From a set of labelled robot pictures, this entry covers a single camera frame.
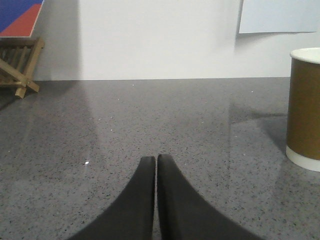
blue and red painting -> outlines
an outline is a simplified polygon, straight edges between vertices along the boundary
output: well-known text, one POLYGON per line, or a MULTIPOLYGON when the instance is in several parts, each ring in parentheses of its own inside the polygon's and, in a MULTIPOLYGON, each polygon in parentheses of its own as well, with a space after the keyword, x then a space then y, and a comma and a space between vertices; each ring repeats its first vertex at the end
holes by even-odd
POLYGON ((0 37, 30 37, 44 0, 0 0, 0 37))

paper sheet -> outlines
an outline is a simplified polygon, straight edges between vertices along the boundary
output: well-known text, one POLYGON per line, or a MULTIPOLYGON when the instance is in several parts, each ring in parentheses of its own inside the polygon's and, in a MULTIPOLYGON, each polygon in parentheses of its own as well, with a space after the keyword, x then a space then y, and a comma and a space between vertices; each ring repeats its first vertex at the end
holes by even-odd
POLYGON ((320 0, 244 0, 239 33, 317 32, 320 0))

